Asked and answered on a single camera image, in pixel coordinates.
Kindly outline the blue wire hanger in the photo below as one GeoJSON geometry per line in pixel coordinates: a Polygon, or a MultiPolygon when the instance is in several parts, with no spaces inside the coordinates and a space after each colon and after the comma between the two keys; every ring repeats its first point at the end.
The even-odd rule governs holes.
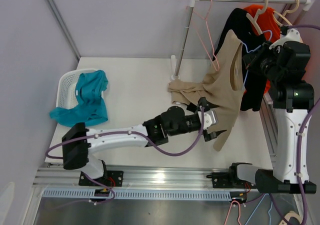
{"type": "MultiPolygon", "coordinates": [[[[271,41],[271,38],[273,37],[273,32],[272,30],[268,29],[268,30],[265,30],[265,31],[262,31],[262,34],[265,34],[265,33],[269,33],[269,38],[267,39],[268,41],[271,41]]],[[[243,42],[241,41],[242,45],[245,47],[245,51],[247,54],[250,54],[250,53],[253,53],[253,52],[256,52],[262,45],[259,45],[257,46],[255,49],[251,49],[249,50],[248,49],[248,46],[243,42]]],[[[248,70],[247,72],[245,73],[245,77],[244,77],[244,80],[243,80],[243,86],[242,86],[242,91],[245,91],[245,84],[246,84],[246,81],[247,81],[247,77],[248,77],[248,70]]]]}

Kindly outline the black t shirt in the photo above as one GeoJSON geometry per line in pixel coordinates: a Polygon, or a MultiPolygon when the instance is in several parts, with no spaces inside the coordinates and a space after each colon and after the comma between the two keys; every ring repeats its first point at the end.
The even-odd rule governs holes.
{"type": "MultiPolygon", "coordinates": [[[[215,49],[215,55],[218,54],[221,49],[227,32],[232,30],[238,39],[244,42],[249,50],[253,50],[264,42],[268,41],[265,35],[256,35],[252,28],[251,22],[246,17],[248,12],[241,8],[235,8],[226,20],[222,33],[220,35],[217,48],[215,49]]],[[[246,49],[243,46],[242,55],[246,55],[246,49]]],[[[242,64],[242,77],[243,80],[246,75],[245,64],[242,64]]],[[[267,84],[267,78],[251,71],[248,71],[247,80],[245,82],[245,93],[243,94],[240,110],[247,111],[253,110],[258,112],[261,108],[262,99],[264,96],[265,88],[267,84]]]]}

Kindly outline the beige t shirt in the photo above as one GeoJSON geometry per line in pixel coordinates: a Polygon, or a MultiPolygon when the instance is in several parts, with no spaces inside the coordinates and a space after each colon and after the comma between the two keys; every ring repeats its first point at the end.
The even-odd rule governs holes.
{"type": "Polygon", "coordinates": [[[233,30],[229,30],[222,47],[216,55],[202,82],[184,82],[176,79],[169,83],[171,101],[185,105],[197,104],[205,97],[215,109],[218,123],[208,128],[208,132],[224,131],[218,135],[213,148],[220,151],[226,143],[240,113],[244,92],[242,73],[242,43],[233,30]]]}

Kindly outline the orange t shirt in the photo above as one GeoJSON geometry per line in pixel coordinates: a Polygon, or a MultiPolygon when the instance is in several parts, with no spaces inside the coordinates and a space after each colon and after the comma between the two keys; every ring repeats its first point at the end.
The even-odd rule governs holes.
{"type": "MultiPolygon", "coordinates": [[[[252,4],[250,6],[247,6],[244,8],[244,10],[250,14],[252,17],[256,15],[256,12],[258,9],[263,9],[262,5],[259,4],[252,4]]],[[[257,18],[257,24],[261,28],[261,30],[267,31],[271,30],[272,31],[272,37],[270,38],[270,33],[266,32],[264,33],[264,37],[266,40],[271,41],[274,43],[280,38],[280,28],[275,22],[274,19],[274,9],[272,7],[268,7],[266,11],[263,14],[260,14],[259,17],[257,18]]]]}

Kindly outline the beige wooden hanger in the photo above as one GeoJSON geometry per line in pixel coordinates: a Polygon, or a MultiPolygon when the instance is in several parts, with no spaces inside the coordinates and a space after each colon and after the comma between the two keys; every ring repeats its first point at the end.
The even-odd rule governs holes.
{"type": "Polygon", "coordinates": [[[293,9],[287,9],[283,13],[279,13],[276,10],[273,11],[273,20],[274,22],[279,26],[283,27],[284,24],[282,24],[278,19],[275,17],[275,15],[278,15],[281,19],[283,19],[286,22],[287,26],[292,26],[293,24],[286,18],[287,14],[292,14],[296,12],[300,6],[300,0],[294,0],[295,1],[295,7],[293,9]]]}
{"type": "Polygon", "coordinates": [[[268,5],[269,5],[269,0],[263,0],[263,3],[264,3],[264,5],[263,5],[262,9],[260,9],[260,8],[257,9],[254,17],[252,17],[249,13],[246,14],[246,17],[251,22],[251,24],[253,25],[253,27],[257,31],[258,35],[263,34],[260,26],[258,25],[258,18],[259,18],[259,15],[263,14],[267,10],[268,5]]]}

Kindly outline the pink wire hanger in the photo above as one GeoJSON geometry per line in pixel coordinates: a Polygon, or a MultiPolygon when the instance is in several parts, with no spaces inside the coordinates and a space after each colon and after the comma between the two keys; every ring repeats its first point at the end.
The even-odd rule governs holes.
{"type": "Polygon", "coordinates": [[[214,47],[214,44],[213,44],[213,40],[212,40],[212,36],[211,36],[211,32],[210,32],[210,29],[209,29],[209,24],[208,24],[208,18],[209,18],[209,14],[210,14],[210,11],[212,9],[212,6],[213,6],[213,0],[209,0],[210,1],[210,6],[209,8],[207,9],[207,12],[205,14],[205,16],[202,16],[200,15],[198,12],[196,12],[195,10],[193,10],[191,12],[191,15],[196,15],[198,16],[201,20],[204,21],[205,23],[205,27],[206,27],[206,31],[207,31],[207,37],[209,39],[209,42],[210,42],[210,45],[211,45],[211,53],[209,53],[209,50],[207,49],[200,33],[199,33],[199,30],[198,30],[198,27],[196,26],[196,24],[191,21],[190,24],[191,26],[194,28],[199,40],[200,40],[200,43],[207,55],[207,57],[209,58],[210,60],[210,64],[213,66],[213,68],[215,69],[216,72],[218,72],[220,70],[220,64],[219,64],[219,60],[217,58],[217,56],[215,55],[215,47],[214,47]]]}

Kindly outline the teal t shirt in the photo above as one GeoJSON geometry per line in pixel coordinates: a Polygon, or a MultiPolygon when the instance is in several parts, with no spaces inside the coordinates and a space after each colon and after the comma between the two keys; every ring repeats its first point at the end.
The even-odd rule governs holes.
{"type": "Polygon", "coordinates": [[[77,123],[90,127],[107,122],[104,91],[108,83],[103,70],[87,68],[65,73],[59,80],[56,108],[50,111],[50,118],[65,127],[77,123]]]}

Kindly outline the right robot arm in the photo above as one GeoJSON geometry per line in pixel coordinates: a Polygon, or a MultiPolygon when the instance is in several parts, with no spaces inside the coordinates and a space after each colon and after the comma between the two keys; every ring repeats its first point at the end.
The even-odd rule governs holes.
{"type": "Polygon", "coordinates": [[[307,134],[314,107],[313,86],[303,80],[311,57],[297,25],[283,26],[280,39],[266,41],[243,56],[250,72],[270,81],[269,94],[277,122],[275,167],[263,169],[250,163],[233,163],[227,181],[232,187],[252,183],[260,193],[315,194],[317,186],[307,169],[307,134]]]}

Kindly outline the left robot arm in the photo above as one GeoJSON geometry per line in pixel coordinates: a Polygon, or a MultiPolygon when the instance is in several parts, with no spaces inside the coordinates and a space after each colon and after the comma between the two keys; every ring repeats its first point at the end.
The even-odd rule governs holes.
{"type": "Polygon", "coordinates": [[[75,124],[62,137],[62,160],[65,170],[80,170],[97,186],[107,182],[108,173],[103,160],[94,154],[125,147],[158,147],[166,144],[169,137],[197,132],[196,141],[203,137],[206,142],[225,133],[224,129],[209,132],[218,124],[217,105],[200,98],[194,113],[186,115],[183,108],[171,106],[167,111],[142,124],[122,129],[96,130],[86,128],[85,123],[75,124]]]}

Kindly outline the pink hanger on floor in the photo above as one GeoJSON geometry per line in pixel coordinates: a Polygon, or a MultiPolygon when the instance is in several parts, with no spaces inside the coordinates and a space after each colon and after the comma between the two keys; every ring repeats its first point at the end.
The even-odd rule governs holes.
{"type": "Polygon", "coordinates": [[[241,204],[237,200],[232,200],[230,202],[227,214],[224,218],[223,225],[228,225],[231,219],[234,219],[237,225],[242,225],[241,216],[242,216],[241,204]]]}

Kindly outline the wooden hanger on floor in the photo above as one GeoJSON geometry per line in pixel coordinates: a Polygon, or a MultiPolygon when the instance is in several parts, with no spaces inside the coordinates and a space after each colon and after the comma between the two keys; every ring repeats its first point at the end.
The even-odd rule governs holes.
{"type": "Polygon", "coordinates": [[[290,211],[284,216],[284,219],[279,222],[279,225],[288,225],[291,219],[296,220],[299,224],[301,224],[303,221],[302,217],[299,214],[294,211],[290,211]]]}

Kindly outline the metal clothes rack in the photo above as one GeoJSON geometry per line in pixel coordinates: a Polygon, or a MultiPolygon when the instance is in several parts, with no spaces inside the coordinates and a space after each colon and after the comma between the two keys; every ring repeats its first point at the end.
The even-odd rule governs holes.
{"type": "MultiPolygon", "coordinates": [[[[300,5],[304,5],[302,9],[302,13],[305,13],[310,10],[312,5],[315,3],[316,0],[299,0],[300,5]]],[[[185,46],[188,38],[188,33],[192,21],[192,11],[196,5],[196,2],[210,2],[210,0],[189,0],[188,5],[186,7],[187,16],[186,22],[184,26],[184,33],[182,38],[181,49],[178,58],[175,55],[172,55],[171,60],[171,68],[172,68],[172,75],[170,77],[171,81],[179,79],[179,72],[183,60],[183,55],[185,51],[185,46]]],[[[264,3],[263,0],[213,0],[213,2],[235,2],[235,3],[264,3]]],[[[296,4],[295,0],[268,0],[268,4],[296,4]]]]}

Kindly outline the white plastic laundry basket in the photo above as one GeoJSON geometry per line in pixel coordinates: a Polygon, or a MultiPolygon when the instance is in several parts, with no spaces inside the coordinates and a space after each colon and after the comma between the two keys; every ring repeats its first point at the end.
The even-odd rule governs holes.
{"type": "Polygon", "coordinates": [[[65,73],[58,83],[54,111],[64,112],[74,108],[89,110],[102,106],[108,83],[103,70],[85,68],[65,73]]]}

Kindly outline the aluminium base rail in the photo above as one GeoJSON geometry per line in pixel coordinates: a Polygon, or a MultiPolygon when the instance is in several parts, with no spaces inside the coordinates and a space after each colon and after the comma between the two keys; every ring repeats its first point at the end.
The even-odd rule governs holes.
{"type": "MultiPolygon", "coordinates": [[[[122,188],[139,190],[209,190],[212,181],[207,176],[213,172],[226,173],[225,169],[214,168],[167,168],[145,166],[108,165],[109,171],[123,171],[122,188]]],[[[64,170],[53,164],[37,170],[34,188],[80,188],[79,170],[64,170]]]]}

